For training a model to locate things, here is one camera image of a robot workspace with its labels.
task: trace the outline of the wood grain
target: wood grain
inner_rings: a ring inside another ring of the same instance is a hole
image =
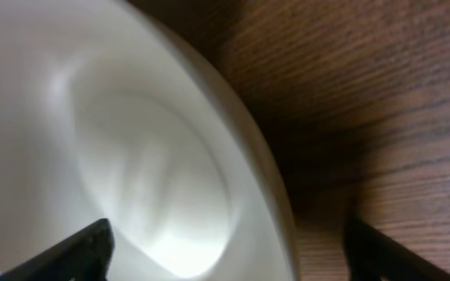
[[[341,221],[363,218],[450,272],[450,1],[134,4],[230,81],[268,140],[304,280],[346,280]]]

